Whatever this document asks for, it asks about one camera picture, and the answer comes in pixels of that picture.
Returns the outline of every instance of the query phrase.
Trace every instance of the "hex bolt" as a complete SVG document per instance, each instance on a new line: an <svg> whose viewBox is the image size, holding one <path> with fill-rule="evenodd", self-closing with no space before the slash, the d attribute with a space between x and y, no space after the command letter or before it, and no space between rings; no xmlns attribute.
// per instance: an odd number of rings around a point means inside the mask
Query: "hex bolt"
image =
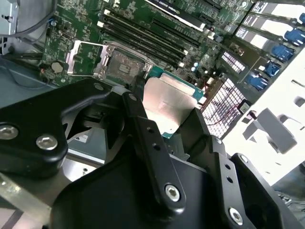
<svg viewBox="0 0 305 229"><path fill-rule="evenodd" d="M134 100L134 101L137 101L137 98L133 95L133 94L129 94L129 97Z"/></svg>
<svg viewBox="0 0 305 229"><path fill-rule="evenodd" d="M43 150L53 150L57 147L58 141L52 135L42 135L37 138L36 145Z"/></svg>
<svg viewBox="0 0 305 229"><path fill-rule="evenodd" d="M12 140L18 136L18 129L12 125L0 125L0 139Z"/></svg>
<svg viewBox="0 0 305 229"><path fill-rule="evenodd" d="M246 158L246 156L240 155L240 158L241 158L245 163L248 163L248 158Z"/></svg>
<svg viewBox="0 0 305 229"><path fill-rule="evenodd" d="M165 187L165 193L173 202L178 202L180 199L179 190L173 185L167 185Z"/></svg>
<svg viewBox="0 0 305 229"><path fill-rule="evenodd" d="M243 217L241 214L234 208L229 208L229 214L231 219L239 226L244 224Z"/></svg>

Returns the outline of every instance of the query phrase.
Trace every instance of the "metal panel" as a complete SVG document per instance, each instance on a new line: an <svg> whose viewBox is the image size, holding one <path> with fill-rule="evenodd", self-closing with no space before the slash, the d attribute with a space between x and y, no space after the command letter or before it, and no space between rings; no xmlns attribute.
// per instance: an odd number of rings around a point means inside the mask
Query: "metal panel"
<svg viewBox="0 0 305 229"><path fill-rule="evenodd" d="M162 80L163 82L170 84L171 86L179 89L180 91L192 96L195 93L195 89L191 88L190 86L182 83L181 81L172 78L171 76L169 76L168 74L163 73L160 77L160 80Z"/></svg>
<svg viewBox="0 0 305 229"><path fill-rule="evenodd" d="M17 26L17 0L0 0L0 34L14 34Z"/></svg>
<svg viewBox="0 0 305 229"><path fill-rule="evenodd" d="M158 78L150 78L145 85L143 105L148 118L157 123L161 134L173 134L197 101Z"/></svg>

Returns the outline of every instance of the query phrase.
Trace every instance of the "motherboard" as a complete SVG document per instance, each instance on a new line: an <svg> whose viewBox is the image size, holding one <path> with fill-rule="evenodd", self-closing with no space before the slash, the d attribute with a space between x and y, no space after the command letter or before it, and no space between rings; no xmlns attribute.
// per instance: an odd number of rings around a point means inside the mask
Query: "motherboard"
<svg viewBox="0 0 305 229"><path fill-rule="evenodd" d="M41 75L58 86L86 77L132 84L154 68L200 85L250 0L59 0Z"/></svg>

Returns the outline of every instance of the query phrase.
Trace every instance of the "white surface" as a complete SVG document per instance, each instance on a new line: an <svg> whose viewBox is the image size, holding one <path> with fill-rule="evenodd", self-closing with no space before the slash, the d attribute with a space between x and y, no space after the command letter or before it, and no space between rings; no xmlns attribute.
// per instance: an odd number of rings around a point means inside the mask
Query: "white surface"
<svg viewBox="0 0 305 229"><path fill-rule="evenodd" d="M299 17L304 12L305 7L301 5L279 4L274 9L272 14L290 18L297 18L298 21L301 23ZM261 30L269 31L271 33L284 37L286 31L291 31L292 27L284 23L267 20L261 27ZM251 41L251 44L261 49L267 41L268 39L266 39L265 37L255 35L253 40Z"/></svg>
<svg viewBox="0 0 305 229"><path fill-rule="evenodd" d="M259 114L265 108L269 108L277 117L286 115L300 123L305 123L304 107L298 107L294 103L298 96L305 98L305 88L291 83L292 80L296 80L305 85L304 60L305 50L299 53L250 110L257 111ZM246 124L238 122L224 139L226 151L230 155L242 153L247 156L270 185L305 161L305 130L300 131L289 122L287 123L287 128L295 136L298 143L288 153L282 155L276 153L267 141L259 141L258 143L246 141L242 135L246 127Z"/></svg>

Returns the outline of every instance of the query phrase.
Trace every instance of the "green circuit board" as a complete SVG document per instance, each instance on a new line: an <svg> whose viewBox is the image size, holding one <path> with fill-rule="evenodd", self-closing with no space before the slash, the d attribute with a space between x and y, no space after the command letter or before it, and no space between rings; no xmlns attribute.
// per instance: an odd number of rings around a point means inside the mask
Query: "green circuit board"
<svg viewBox="0 0 305 229"><path fill-rule="evenodd" d="M220 11L216 11L207 5L204 0L169 0L168 2L196 18L201 13L213 18L215 34L223 37L234 31L236 24L242 20L246 10L251 6L250 0L215 0L214 2L222 7ZM183 59L183 67L173 66L156 56L152 56L151 59L154 63L165 71L182 79L187 79L188 76L193 74L191 67L195 62L199 63L199 67L213 68L217 54L221 49L220 44L208 38L207 34L202 31L181 23L145 0L59 0L55 14L56 26L49 30L45 42L42 60L45 66L42 71L43 76L51 79L58 86L92 76L97 64L101 61L101 46L82 44L78 53L74 56L73 74L67 72L66 60L75 41L95 44L102 44L103 41L122 42L103 32L98 26L98 21L103 17L105 9L133 21L158 34L163 39L187 50L188 54ZM199 45L196 47L186 42L185 39L169 33L167 29L161 29L153 24L153 20L166 24L178 33L195 40ZM54 71L51 68L54 62L61 63L64 70ZM118 77L110 75L109 78L119 84L125 83Z"/></svg>

